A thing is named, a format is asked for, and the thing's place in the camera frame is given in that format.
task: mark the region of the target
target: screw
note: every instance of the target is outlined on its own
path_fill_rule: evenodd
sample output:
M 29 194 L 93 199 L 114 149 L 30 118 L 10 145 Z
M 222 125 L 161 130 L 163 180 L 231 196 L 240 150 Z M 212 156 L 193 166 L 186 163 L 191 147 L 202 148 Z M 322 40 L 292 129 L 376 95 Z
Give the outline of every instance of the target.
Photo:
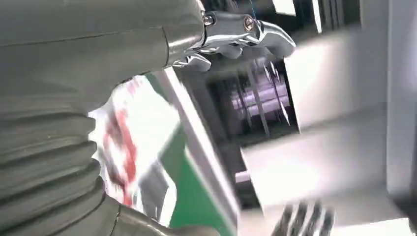
M 211 16 L 204 16 L 203 17 L 203 23 L 205 26 L 210 26 L 214 23 L 213 17 Z
M 243 26 L 245 28 L 245 31 L 247 31 L 247 32 L 251 31 L 253 29 L 254 25 L 255 25 L 255 23 L 253 22 L 252 17 L 251 16 L 245 16 L 245 20 L 244 20 L 244 24 L 243 24 Z

